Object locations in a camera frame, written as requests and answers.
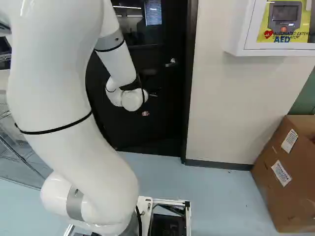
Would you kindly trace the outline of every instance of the light blue floor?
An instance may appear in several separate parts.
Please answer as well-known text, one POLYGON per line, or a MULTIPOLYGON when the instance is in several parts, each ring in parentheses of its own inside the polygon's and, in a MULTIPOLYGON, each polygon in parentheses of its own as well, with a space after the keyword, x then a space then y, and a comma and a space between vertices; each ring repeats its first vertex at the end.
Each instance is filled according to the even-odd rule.
MULTIPOLYGON (((192 236, 280 235, 249 172, 187 167, 174 157, 122 156, 142 196, 192 202, 192 236)), ((0 180, 0 192, 0 236, 63 236, 67 223, 44 210, 38 191, 0 180)))

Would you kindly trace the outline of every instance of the aed cabinet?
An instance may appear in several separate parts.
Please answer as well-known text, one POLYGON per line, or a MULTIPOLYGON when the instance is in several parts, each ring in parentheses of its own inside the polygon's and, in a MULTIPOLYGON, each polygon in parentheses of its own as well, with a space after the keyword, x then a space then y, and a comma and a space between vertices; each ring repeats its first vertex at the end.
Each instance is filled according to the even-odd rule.
POLYGON ((232 0, 223 49, 235 56, 315 56, 312 0, 232 0))

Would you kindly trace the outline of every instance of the metal shelving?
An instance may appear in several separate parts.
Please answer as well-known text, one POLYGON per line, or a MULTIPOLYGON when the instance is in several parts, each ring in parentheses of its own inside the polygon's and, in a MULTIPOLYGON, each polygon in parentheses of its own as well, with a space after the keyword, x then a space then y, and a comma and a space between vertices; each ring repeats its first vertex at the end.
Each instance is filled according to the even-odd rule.
POLYGON ((0 178, 39 189, 51 172, 15 126, 0 91, 0 178))

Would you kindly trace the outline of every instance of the cardboard box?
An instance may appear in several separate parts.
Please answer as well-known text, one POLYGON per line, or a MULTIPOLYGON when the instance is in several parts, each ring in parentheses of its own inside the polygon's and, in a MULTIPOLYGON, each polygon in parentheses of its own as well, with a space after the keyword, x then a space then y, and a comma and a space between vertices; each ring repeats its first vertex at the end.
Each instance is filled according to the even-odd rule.
POLYGON ((315 116, 286 116, 252 175, 278 232, 315 232, 315 116))

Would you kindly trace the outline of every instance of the red heart logo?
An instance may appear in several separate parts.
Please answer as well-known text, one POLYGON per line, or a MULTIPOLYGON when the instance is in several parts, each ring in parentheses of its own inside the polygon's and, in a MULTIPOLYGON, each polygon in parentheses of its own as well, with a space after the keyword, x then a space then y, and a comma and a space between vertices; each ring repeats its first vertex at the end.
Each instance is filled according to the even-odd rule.
POLYGON ((271 31, 269 31, 269 30, 266 30, 265 31, 265 33, 264 33, 264 36, 266 37, 266 38, 269 38, 271 35, 273 35, 273 31, 271 30, 271 31))

